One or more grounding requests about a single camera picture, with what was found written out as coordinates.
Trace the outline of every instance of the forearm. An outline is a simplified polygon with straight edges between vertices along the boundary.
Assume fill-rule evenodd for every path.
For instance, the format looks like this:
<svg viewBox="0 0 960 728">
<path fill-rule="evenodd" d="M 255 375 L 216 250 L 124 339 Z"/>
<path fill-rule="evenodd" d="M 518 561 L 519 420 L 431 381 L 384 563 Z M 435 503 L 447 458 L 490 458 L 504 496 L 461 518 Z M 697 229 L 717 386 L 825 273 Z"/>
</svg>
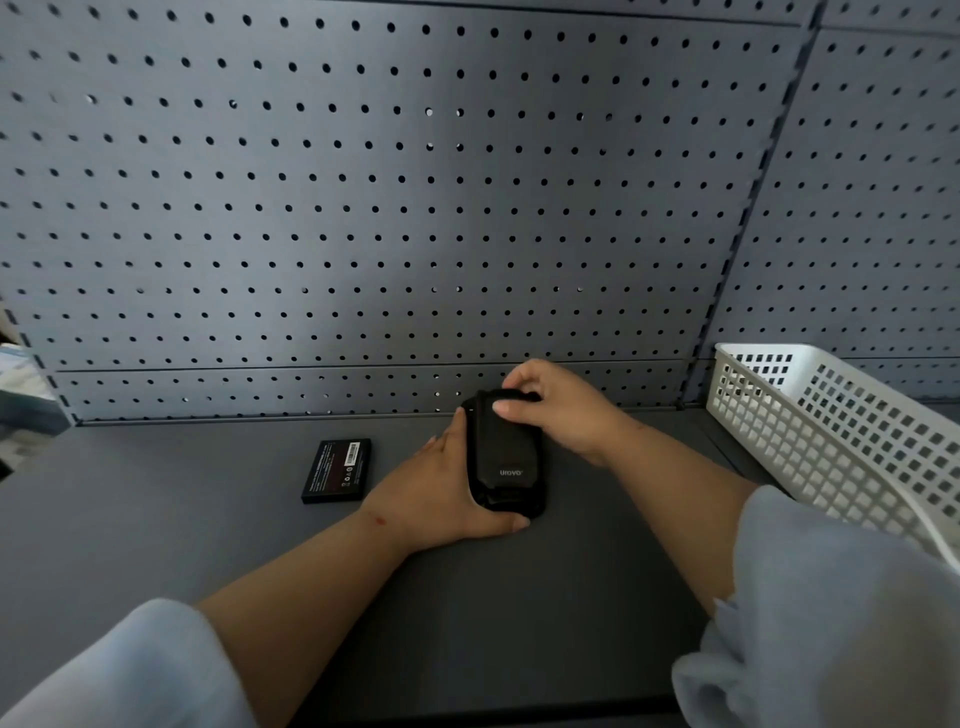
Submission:
<svg viewBox="0 0 960 728">
<path fill-rule="evenodd" d="M 262 728 L 293 717 L 350 627 L 408 551 L 358 511 L 198 605 Z"/>
<path fill-rule="evenodd" d="M 611 437 L 607 463 L 709 614 L 733 593 L 733 544 L 743 505 L 756 489 L 652 427 Z"/>
</svg>

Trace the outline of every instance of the finger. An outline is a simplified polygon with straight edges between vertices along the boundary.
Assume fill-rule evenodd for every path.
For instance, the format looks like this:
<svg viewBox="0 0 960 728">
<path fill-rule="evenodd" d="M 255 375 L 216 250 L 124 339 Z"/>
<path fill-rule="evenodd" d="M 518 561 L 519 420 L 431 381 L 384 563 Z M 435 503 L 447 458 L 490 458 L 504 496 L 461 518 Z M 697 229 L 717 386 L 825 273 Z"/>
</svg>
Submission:
<svg viewBox="0 0 960 728">
<path fill-rule="evenodd" d="M 523 384 L 520 386 L 520 391 L 526 392 L 527 394 L 530 394 L 531 392 L 536 392 L 537 394 L 540 395 L 541 399 L 543 398 L 543 384 L 538 381 L 523 382 Z"/>
<path fill-rule="evenodd" d="M 437 442 L 437 436 L 436 436 L 436 435 L 434 435 L 434 436 L 431 437 L 429 440 L 427 440 L 425 443 L 423 443 L 423 445 L 420 447 L 420 449 L 417 450 L 417 455 L 419 455 L 421 452 L 427 452 L 435 442 Z"/>
<path fill-rule="evenodd" d="M 519 513 L 506 511 L 497 513 L 477 506 L 467 526 L 467 536 L 471 539 L 483 539 L 488 536 L 503 536 L 516 533 L 530 525 L 530 519 Z"/>
<path fill-rule="evenodd" d="M 453 420 L 450 421 L 444 434 L 446 435 L 444 451 L 451 448 L 458 451 L 466 448 L 467 412 L 464 411 L 463 407 L 457 407 L 457 411 L 453 413 Z"/>
<path fill-rule="evenodd" d="M 543 427 L 543 403 L 524 400 L 497 400 L 493 403 L 493 411 L 504 420 L 524 425 Z"/>
<path fill-rule="evenodd" d="M 550 363 L 542 359 L 529 359 L 523 362 L 504 378 L 504 389 L 519 389 L 520 385 L 526 381 L 536 381 L 540 378 L 546 369 L 549 369 Z"/>
</svg>

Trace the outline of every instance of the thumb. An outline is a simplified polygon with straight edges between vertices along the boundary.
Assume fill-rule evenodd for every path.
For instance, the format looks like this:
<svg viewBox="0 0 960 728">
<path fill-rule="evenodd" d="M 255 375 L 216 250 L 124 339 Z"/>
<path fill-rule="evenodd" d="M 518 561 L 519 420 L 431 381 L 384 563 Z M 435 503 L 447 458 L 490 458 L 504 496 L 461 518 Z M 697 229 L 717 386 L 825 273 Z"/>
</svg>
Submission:
<svg viewBox="0 0 960 728">
<path fill-rule="evenodd" d="M 488 511 L 478 505 L 477 512 L 473 514 L 473 518 L 470 519 L 467 527 L 467 535 L 471 539 L 502 536 L 508 533 L 516 533 L 528 525 L 530 525 L 530 519 L 521 516 L 519 513 Z"/>
<path fill-rule="evenodd" d="M 543 426 L 543 402 L 524 400 L 497 400 L 493 403 L 493 411 L 504 420 L 524 425 Z"/>
</svg>

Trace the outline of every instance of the left hand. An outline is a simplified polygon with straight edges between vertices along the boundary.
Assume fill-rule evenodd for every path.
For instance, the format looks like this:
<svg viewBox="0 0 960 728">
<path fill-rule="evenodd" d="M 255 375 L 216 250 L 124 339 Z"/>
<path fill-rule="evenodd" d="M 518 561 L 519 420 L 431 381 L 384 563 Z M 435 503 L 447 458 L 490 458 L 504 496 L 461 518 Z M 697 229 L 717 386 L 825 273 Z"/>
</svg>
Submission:
<svg viewBox="0 0 960 728">
<path fill-rule="evenodd" d="M 519 513 L 489 511 L 470 495 L 467 414 L 462 407 L 444 434 L 431 437 L 387 475 L 360 509 L 395 529 L 411 551 L 513 533 L 530 525 Z"/>
</svg>

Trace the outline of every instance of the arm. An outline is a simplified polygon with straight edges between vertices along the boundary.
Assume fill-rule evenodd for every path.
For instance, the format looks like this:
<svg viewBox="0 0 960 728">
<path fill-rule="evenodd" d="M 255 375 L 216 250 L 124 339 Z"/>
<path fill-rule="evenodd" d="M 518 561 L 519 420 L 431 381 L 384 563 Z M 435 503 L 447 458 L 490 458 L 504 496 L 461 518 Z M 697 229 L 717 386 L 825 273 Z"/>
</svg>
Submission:
<svg viewBox="0 0 960 728">
<path fill-rule="evenodd" d="M 529 524 L 470 497 L 458 409 L 353 515 L 200 603 L 261 728 L 290 722 L 350 627 L 414 551 Z"/>
<path fill-rule="evenodd" d="M 612 470 L 709 614 L 733 593 L 733 544 L 756 486 L 620 411 L 576 375 L 532 360 L 503 386 L 540 402 L 502 400 L 497 414 L 536 425 L 590 463 Z"/>
</svg>

